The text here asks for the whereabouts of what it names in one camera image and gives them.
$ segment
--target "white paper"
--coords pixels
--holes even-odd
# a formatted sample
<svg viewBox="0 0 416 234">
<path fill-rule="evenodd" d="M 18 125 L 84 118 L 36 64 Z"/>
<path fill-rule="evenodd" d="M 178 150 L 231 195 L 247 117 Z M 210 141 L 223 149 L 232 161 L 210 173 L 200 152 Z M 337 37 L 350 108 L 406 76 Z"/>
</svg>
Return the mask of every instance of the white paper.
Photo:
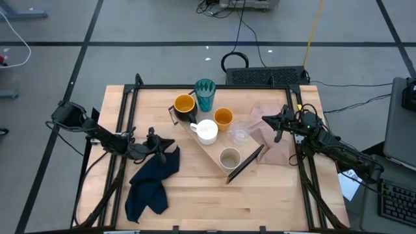
<svg viewBox="0 0 416 234">
<path fill-rule="evenodd" d="M 362 182 L 362 179 L 358 177 L 355 171 L 353 170 L 348 170 L 343 173 L 351 178 L 358 180 L 359 182 Z M 344 198 L 346 198 L 348 201 L 351 202 L 352 198 L 357 192 L 359 183 L 353 181 L 352 179 L 346 177 L 345 175 L 339 173 L 338 179 L 339 179 L 339 183 L 341 184 L 341 191 L 343 192 Z"/>
</svg>

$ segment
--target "towel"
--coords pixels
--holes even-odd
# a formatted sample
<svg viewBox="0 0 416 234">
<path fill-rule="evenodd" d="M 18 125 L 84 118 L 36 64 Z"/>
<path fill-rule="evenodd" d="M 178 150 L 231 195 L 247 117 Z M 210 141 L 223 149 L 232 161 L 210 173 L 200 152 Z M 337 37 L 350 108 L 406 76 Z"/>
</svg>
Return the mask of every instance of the towel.
<svg viewBox="0 0 416 234">
<path fill-rule="evenodd" d="M 162 180 L 179 171 L 180 149 L 176 147 L 172 153 L 164 154 L 165 164 L 159 157 L 153 156 L 131 178 L 129 196 L 125 201 L 128 221 L 138 223 L 137 220 L 147 205 L 157 214 L 163 213 L 168 208 L 168 198 Z"/>
<path fill-rule="evenodd" d="M 295 154 L 292 136 L 284 132 L 279 143 L 274 142 L 276 132 L 264 122 L 262 116 L 272 116 L 280 112 L 279 103 L 256 104 L 250 114 L 248 129 L 250 136 L 265 148 L 257 157 L 258 163 L 288 165 L 289 157 Z"/>
</svg>

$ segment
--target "beige cup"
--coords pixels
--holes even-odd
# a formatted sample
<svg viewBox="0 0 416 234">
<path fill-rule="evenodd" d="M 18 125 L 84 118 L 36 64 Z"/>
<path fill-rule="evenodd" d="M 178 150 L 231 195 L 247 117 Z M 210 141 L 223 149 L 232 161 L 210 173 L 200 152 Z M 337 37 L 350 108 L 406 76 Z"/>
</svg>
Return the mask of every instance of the beige cup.
<svg viewBox="0 0 416 234">
<path fill-rule="evenodd" d="M 225 148 L 220 153 L 220 164 L 226 170 L 236 169 L 241 161 L 241 154 L 235 148 Z"/>
</svg>

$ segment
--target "floor tile line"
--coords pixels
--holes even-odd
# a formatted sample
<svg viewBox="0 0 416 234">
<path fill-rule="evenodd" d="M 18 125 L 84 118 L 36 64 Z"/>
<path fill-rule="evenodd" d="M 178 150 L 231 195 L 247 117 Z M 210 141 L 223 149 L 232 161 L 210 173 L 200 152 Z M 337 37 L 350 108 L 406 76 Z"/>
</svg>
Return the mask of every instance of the floor tile line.
<svg viewBox="0 0 416 234">
<path fill-rule="evenodd" d="M 29 46 L 83 46 L 84 42 L 27 42 Z M 94 47 L 175 47 L 175 46 L 234 46 L 228 41 L 199 42 L 88 42 Z M 416 47 L 416 42 L 403 43 L 404 46 Z M 256 42 L 242 41 L 238 46 L 257 46 Z M 259 46 L 304 47 L 307 42 L 259 42 Z M 0 42 L 0 46 L 25 46 L 22 42 Z M 313 47 L 396 47 L 396 42 L 312 42 Z"/>
<path fill-rule="evenodd" d="M 385 8 L 382 0 L 376 0 L 378 7 L 380 8 L 380 11 L 382 12 L 383 18 L 389 27 L 391 36 L 395 40 L 398 50 L 400 52 L 400 55 L 402 56 L 403 62 L 406 65 L 409 74 L 412 78 L 416 78 L 416 71 L 413 67 L 413 63 L 411 62 L 408 53 L 406 52 L 406 49 L 404 48 L 404 44 L 400 40 L 400 37 L 395 29 L 395 26 L 393 25 L 393 22 L 391 21 L 391 18 L 389 16 L 389 13 L 387 12 L 387 9 Z"/>
<path fill-rule="evenodd" d="M 64 98 L 63 98 L 64 101 L 69 101 L 70 98 L 71 98 L 73 87 L 75 86 L 75 82 L 77 80 L 79 70 L 81 69 L 81 66 L 82 66 L 82 63 L 83 63 L 83 60 L 84 60 L 84 57 L 85 57 L 86 50 L 88 48 L 88 43 L 91 40 L 91 36 L 92 36 L 93 31 L 94 31 L 94 27 L 97 23 L 99 12 L 100 12 L 102 6 L 103 6 L 103 0 L 98 0 L 97 5 L 96 5 L 96 9 L 94 11 L 94 14 L 92 15 L 92 19 L 91 19 L 90 25 L 88 27 L 88 30 L 86 32 L 84 42 L 83 42 L 81 50 L 79 52 L 77 61 L 75 62 L 75 66 L 73 68 L 71 78 L 68 82 L 68 86 L 67 86 L 67 89 L 65 91 Z M 21 213 L 18 225 L 17 225 L 16 230 L 15 230 L 15 233 L 17 233 L 17 234 L 25 233 L 27 223 L 30 219 L 34 203 L 36 202 L 36 198 L 38 196 L 40 186 L 42 185 L 42 181 L 44 179 L 46 169 L 47 169 L 47 166 L 49 164 L 49 160 L 50 160 L 51 155 L 52 155 L 53 148 L 55 146 L 55 142 L 57 141 L 57 135 L 58 135 L 59 128 L 56 127 L 55 130 L 56 131 L 51 132 L 51 135 L 49 137 L 49 140 L 47 142 L 47 145 L 46 145 L 46 148 L 45 148 L 45 151 L 44 151 L 44 155 L 42 156 L 42 160 L 40 162 L 40 165 L 39 165 L 38 171 L 36 173 L 36 176 L 34 178 L 31 190 L 30 190 L 29 195 L 26 199 L 25 206 L 23 208 L 23 211 Z"/>
</svg>

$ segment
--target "black handle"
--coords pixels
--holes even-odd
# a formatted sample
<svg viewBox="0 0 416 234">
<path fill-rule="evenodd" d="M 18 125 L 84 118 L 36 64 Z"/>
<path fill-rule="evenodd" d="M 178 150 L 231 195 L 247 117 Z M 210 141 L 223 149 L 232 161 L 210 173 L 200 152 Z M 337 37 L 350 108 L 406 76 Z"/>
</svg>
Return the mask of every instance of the black handle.
<svg viewBox="0 0 416 234">
<path fill-rule="evenodd" d="M 189 116 L 189 122 L 192 124 L 196 124 L 196 118 L 195 118 L 194 113 L 190 112 L 188 113 L 188 116 Z"/>
</svg>

